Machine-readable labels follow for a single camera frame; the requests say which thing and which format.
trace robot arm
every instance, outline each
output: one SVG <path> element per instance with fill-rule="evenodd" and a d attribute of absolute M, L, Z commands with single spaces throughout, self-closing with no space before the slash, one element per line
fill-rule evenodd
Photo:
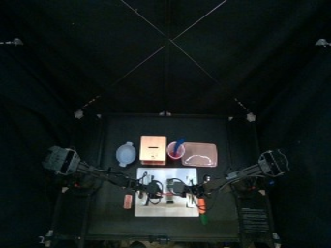
<path fill-rule="evenodd" d="M 151 180 L 146 185 L 142 178 L 134 179 L 122 172 L 99 170 L 81 161 L 76 151 L 69 148 L 53 146 L 48 151 L 48 156 L 43 162 L 43 166 L 57 174 L 69 175 L 76 172 L 89 174 L 122 188 L 130 189 L 135 192 L 146 192 L 151 199 L 162 198 L 163 192 L 156 180 Z M 288 161 L 284 154 L 279 150 L 274 150 L 262 154 L 256 165 L 230 173 L 224 178 L 204 180 L 203 183 L 190 186 L 186 185 L 183 181 L 176 181 L 168 183 L 168 188 L 172 187 L 172 190 L 180 196 L 184 196 L 186 193 L 188 193 L 202 198 L 214 191 L 226 187 L 231 182 L 238 181 L 244 177 L 278 177 L 288 170 Z"/>

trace cardboard box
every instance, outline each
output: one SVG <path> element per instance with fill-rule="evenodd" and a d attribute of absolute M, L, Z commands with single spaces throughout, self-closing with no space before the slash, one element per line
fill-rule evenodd
<path fill-rule="evenodd" d="M 167 137 L 142 136 L 140 160 L 143 165 L 164 166 L 167 162 Z"/>

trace black tabletop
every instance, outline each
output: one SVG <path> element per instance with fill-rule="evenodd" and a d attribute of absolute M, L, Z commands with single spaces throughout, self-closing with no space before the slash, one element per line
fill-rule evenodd
<path fill-rule="evenodd" d="M 93 153 L 100 154 L 99 166 L 112 168 L 131 177 L 138 177 L 140 163 L 140 138 L 166 136 L 168 143 L 186 138 L 187 142 L 214 143 L 218 147 L 218 166 L 198 168 L 198 181 L 204 174 L 220 178 L 232 170 L 256 163 L 259 147 L 254 123 L 246 118 L 219 116 L 103 116 L 103 129 L 99 146 Z M 138 150 L 138 158 L 127 167 L 118 165 L 115 153 L 127 141 Z M 182 161 L 168 161 L 164 168 L 183 168 Z M 199 217 L 135 217 L 132 209 L 123 208 L 126 190 L 103 183 L 96 193 L 89 210 L 87 236 L 100 238 L 131 237 L 144 239 L 151 236 L 167 236 L 172 240 L 231 240 L 238 238 L 238 214 L 234 195 L 230 192 L 214 194 L 207 200 L 208 224 L 203 225 Z"/>

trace pink object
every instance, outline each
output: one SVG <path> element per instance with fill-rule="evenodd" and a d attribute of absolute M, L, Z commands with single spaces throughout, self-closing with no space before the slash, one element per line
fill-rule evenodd
<path fill-rule="evenodd" d="M 131 209 L 131 205 L 132 205 L 132 195 L 126 195 L 124 197 L 124 205 L 123 208 L 124 209 Z"/>

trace white tray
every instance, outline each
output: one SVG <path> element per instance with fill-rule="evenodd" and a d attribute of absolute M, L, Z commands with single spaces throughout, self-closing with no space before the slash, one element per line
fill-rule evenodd
<path fill-rule="evenodd" d="M 218 165 L 218 149 L 214 143 L 184 143 L 186 154 L 182 158 L 184 166 L 215 167 Z"/>
<path fill-rule="evenodd" d="M 163 184 L 163 192 L 167 192 L 167 179 L 179 178 L 187 185 L 192 180 L 196 184 L 196 168 L 139 168 L 138 178 L 142 178 L 144 173 L 154 175 L 154 180 Z M 147 195 L 140 199 L 136 195 L 135 216 L 136 217 L 199 217 L 198 207 L 192 203 L 191 198 L 174 196 L 174 204 L 167 204 L 167 196 L 163 196 L 160 203 L 146 206 Z"/>

